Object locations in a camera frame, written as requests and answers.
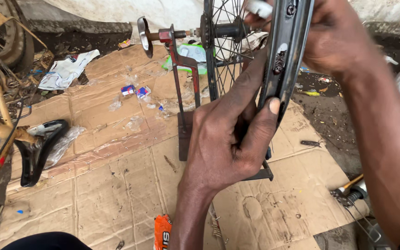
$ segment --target wire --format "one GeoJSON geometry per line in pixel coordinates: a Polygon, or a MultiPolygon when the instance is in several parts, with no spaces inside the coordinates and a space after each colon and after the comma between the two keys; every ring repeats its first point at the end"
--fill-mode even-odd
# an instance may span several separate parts
{"type": "Polygon", "coordinates": [[[16,126],[18,125],[19,119],[21,118],[21,114],[22,114],[22,112],[23,112],[24,99],[21,98],[20,101],[21,101],[21,108],[19,109],[18,117],[17,117],[17,119],[16,119],[16,122],[13,124],[12,131],[10,132],[9,136],[7,137],[6,141],[4,142],[3,146],[2,146],[1,149],[0,149],[0,155],[2,154],[2,152],[3,152],[4,148],[5,148],[5,146],[7,145],[8,141],[9,141],[10,138],[12,137],[12,135],[13,135],[15,129],[16,129],[16,126]]]}

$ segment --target cardboard sheet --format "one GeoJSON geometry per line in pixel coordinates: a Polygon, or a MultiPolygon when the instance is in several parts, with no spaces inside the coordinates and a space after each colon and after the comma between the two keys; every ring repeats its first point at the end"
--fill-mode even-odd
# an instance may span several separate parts
{"type": "MultiPolygon", "coordinates": [[[[108,106],[135,75],[139,87],[152,90],[151,102],[173,98],[166,91],[173,88],[172,73],[164,75],[160,67],[166,56],[163,47],[154,48],[152,60],[140,46],[113,52],[86,67],[88,85],[69,88],[32,107],[20,125],[66,119],[86,131],[32,188],[20,187],[20,156],[14,154],[0,248],[48,231],[71,233],[94,250],[114,249],[122,240],[123,249],[152,248],[153,219],[163,213],[174,218],[177,185],[185,167],[178,161],[176,116],[156,116],[159,111],[135,95],[121,97],[118,110],[109,112],[108,106]],[[137,115],[144,122],[131,131],[125,124],[137,115]],[[103,124],[107,127],[96,132],[103,124]]],[[[179,74],[187,93],[192,82],[186,72],[179,74]]],[[[206,82],[200,78],[200,89],[206,82]]],[[[328,192],[348,181],[343,171],[324,144],[322,148],[300,144],[300,140],[322,140],[302,112],[291,102],[273,139],[269,164],[274,181],[240,182],[216,196],[213,205],[221,230],[219,234],[213,230],[217,222],[209,214],[205,249],[313,249],[314,234],[352,221],[328,192]]],[[[356,205],[368,212],[363,201],[356,205]]]]}

